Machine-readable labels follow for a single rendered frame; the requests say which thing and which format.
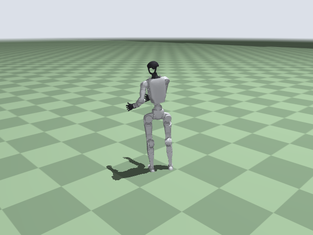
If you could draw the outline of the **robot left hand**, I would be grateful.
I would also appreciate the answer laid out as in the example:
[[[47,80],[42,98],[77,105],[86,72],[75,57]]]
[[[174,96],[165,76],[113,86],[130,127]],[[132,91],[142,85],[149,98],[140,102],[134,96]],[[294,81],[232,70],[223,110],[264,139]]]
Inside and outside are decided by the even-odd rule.
[[[129,109],[129,110],[127,109],[128,111],[134,109],[134,107],[133,107],[133,104],[134,104],[134,103],[133,103],[133,104],[128,103],[128,104],[129,104],[129,105],[126,105],[126,106],[127,106],[126,108]]]

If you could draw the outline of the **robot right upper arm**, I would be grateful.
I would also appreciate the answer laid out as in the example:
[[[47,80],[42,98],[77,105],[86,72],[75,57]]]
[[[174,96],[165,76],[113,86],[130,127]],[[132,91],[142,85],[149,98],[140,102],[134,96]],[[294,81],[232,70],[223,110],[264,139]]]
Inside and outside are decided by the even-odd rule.
[[[165,79],[165,87],[166,87],[166,92],[167,92],[167,88],[168,88],[168,84],[170,80],[166,76],[164,76],[164,79]]]

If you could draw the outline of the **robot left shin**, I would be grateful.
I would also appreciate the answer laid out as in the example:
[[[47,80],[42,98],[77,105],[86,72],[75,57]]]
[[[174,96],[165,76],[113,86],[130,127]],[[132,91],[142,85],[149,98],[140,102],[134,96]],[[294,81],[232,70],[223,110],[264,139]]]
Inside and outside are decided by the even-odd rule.
[[[150,169],[154,168],[154,148],[149,147],[149,141],[147,141],[147,153],[150,161]]]

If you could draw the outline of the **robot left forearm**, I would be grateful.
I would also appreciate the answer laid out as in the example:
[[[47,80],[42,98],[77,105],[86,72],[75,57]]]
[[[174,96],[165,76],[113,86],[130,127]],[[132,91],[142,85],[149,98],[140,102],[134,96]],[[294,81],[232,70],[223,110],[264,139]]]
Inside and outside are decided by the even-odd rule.
[[[138,98],[138,100],[136,101],[136,103],[133,104],[133,107],[134,107],[134,108],[137,108],[137,107],[139,107],[139,106],[142,105],[141,103],[139,103],[139,101],[140,101],[140,98]]]

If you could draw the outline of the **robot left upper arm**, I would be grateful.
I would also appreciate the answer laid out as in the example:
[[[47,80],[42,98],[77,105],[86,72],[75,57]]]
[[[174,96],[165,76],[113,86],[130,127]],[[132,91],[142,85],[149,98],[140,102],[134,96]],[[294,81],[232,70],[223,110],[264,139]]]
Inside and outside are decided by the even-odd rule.
[[[140,101],[139,103],[144,104],[145,103],[145,94],[146,94],[146,87],[149,85],[149,80],[143,81],[140,84]]]

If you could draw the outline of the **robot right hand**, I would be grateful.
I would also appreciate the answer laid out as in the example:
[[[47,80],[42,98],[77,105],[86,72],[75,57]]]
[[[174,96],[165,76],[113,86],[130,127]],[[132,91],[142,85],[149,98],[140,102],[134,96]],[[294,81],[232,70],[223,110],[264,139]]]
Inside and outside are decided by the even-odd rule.
[[[145,102],[147,102],[147,101],[149,101],[150,99],[149,99],[149,97],[148,97],[148,94],[145,94],[145,95],[146,95],[146,96],[145,96],[145,98],[146,98],[146,99],[145,99],[145,100],[146,100]]]

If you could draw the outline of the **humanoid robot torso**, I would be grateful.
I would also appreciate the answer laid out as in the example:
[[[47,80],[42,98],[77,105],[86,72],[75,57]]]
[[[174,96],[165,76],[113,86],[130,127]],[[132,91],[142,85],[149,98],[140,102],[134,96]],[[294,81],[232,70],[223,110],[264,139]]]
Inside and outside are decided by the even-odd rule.
[[[149,77],[147,80],[149,80],[148,97],[151,103],[154,103],[154,109],[152,109],[153,119],[164,119],[164,110],[160,103],[164,102],[166,98],[165,79],[160,75],[160,78],[152,79],[152,77]]]

